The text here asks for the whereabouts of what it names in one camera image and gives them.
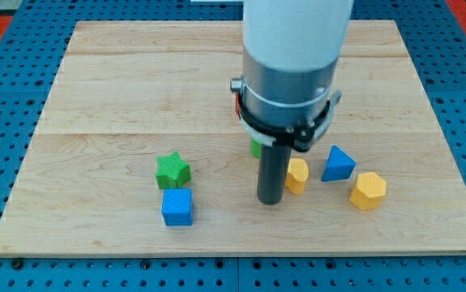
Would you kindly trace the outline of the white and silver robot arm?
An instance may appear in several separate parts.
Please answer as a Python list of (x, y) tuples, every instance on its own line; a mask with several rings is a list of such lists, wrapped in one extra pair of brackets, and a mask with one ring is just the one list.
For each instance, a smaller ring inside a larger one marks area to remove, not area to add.
[(278, 204), (292, 151), (327, 131), (341, 92), (331, 90), (353, 0), (243, 3), (242, 75), (232, 79), (239, 119), (261, 145), (256, 195)]

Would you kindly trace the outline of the black clamp ring mount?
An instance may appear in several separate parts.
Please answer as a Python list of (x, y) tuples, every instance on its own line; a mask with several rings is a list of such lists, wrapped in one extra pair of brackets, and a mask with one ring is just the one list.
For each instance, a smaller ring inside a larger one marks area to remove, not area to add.
[(279, 145), (290, 147), (298, 152), (307, 152), (327, 132), (342, 92), (334, 92), (327, 99), (320, 114), (311, 122), (301, 126), (286, 127), (276, 127), (257, 120), (244, 105), (242, 94), (235, 93), (234, 97), (236, 114), (242, 126), (254, 140), (267, 147)]

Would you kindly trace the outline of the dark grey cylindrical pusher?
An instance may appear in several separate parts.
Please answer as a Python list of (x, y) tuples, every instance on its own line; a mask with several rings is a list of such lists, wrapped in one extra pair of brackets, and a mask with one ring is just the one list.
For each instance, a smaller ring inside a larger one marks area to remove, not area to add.
[(284, 194), (292, 149), (288, 146), (261, 146), (257, 197), (263, 204), (278, 204)]

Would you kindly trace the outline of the green block behind arm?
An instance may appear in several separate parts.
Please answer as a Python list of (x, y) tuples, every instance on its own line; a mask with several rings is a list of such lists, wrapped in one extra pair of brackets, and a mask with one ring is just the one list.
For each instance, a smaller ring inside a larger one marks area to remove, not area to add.
[(255, 158), (260, 158), (261, 143), (255, 139), (250, 140), (250, 154)]

